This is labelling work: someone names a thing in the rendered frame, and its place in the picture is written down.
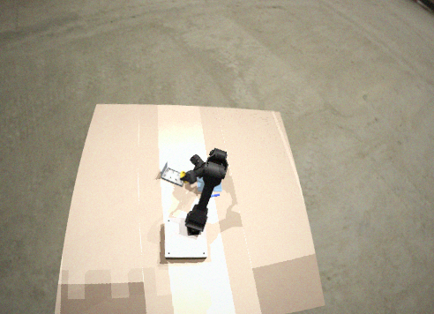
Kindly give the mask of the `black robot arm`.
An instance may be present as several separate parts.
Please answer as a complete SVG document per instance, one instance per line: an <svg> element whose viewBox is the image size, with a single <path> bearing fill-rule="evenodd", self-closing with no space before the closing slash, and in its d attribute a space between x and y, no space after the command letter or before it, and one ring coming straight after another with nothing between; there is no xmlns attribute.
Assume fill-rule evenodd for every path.
<svg viewBox="0 0 434 314"><path fill-rule="evenodd" d="M188 236L201 235L201 232L204 232L208 218L207 205L213 193L213 189L221 184L221 180L224 180L228 170L227 152L214 148L210 151L209 155L206 162L203 162L197 154L190 158L190 162L196 166L194 167L195 169L205 164L202 178L205 185L198 200L198 204L186 215L184 222L187 227Z"/></svg>

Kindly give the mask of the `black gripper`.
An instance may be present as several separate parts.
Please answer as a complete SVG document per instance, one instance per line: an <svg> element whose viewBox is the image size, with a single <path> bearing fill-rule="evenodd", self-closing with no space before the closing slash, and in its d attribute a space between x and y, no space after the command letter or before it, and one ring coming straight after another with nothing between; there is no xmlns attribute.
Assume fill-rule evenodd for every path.
<svg viewBox="0 0 434 314"><path fill-rule="evenodd" d="M180 181L189 183L189 185L194 184L197 181L197 177L198 177L198 179L200 179L200 178L203 177L203 175L204 175L204 173L203 173L204 166L205 166L205 164L202 165L202 166L200 166L197 169L194 168L193 170L188 170L185 173L185 176L183 176L180 179Z"/></svg>

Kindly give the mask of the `light blue flat mat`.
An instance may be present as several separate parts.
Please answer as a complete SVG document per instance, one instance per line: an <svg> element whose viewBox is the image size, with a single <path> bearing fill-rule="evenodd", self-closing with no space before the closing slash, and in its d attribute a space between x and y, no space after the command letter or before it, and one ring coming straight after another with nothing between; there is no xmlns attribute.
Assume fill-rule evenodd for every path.
<svg viewBox="0 0 434 314"><path fill-rule="evenodd" d="M203 177L202 177L203 178ZM200 179L198 179L198 177L197 177L197 181L198 181L198 191L202 191L203 190L203 188L204 188L204 182L203 182L203 179L202 178L200 178ZM221 188L221 184L220 185L218 185L217 187L215 187L214 189L213 189L213 191L222 191L222 188Z"/></svg>

